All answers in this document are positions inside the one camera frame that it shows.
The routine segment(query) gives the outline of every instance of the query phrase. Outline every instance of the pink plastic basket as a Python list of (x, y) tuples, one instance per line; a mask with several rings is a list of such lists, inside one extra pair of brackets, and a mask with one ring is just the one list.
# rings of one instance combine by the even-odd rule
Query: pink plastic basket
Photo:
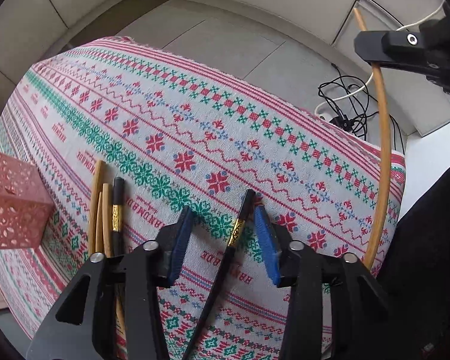
[(0, 249), (38, 247), (53, 207), (38, 169), (0, 153)]

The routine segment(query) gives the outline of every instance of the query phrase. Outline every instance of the metal bolt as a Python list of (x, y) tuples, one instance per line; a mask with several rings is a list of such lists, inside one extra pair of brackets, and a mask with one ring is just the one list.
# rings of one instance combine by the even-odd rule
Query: metal bolt
[(408, 34), (406, 38), (408, 40), (408, 43), (412, 46), (416, 46), (416, 44), (419, 42), (419, 40), (413, 34)]
[(93, 263), (99, 263), (104, 259), (105, 255), (100, 252), (96, 252), (90, 256), (90, 261)]
[(146, 251), (154, 251), (157, 248), (158, 248), (157, 241), (147, 241), (143, 244), (143, 249)]
[(301, 241), (292, 241), (288, 244), (288, 247), (293, 251), (300, 251), (305, 247), (305, 245)]
[(353, 253), (345, 253), (343, 255), (343, 259), (345, 260), (346, 263), (350, 264), (356, 263), (359, 260), (359, 258), (355, 256)]

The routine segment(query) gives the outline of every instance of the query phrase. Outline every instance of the patterned tablecloth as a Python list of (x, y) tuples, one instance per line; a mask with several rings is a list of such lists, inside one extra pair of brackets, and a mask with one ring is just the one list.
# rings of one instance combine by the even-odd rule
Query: patterned tablecloth
[[(317, 252), (362, 256), (377, 201), (379, 150), (246, 82), (193, 61), (104, 38), (32, 66), (0, 118), (0, 151), (36, 164), (56, 210), (36, 250), (0, 250), (0, 288), (31, 337), (87, 255), (97, 158), (127, 183), (128, 250), (197, 214), (180, 278), (159, 291), (166, 341), (180, 359), (246, 188), (272, 221)], [(394, 234), (404, 158), (392, 156), (376, 273)], [(288, 289), (267, 278), (252, 221), (197, 359), (274, 359)], [(327, 288), (323, 347), (331, 340)]]

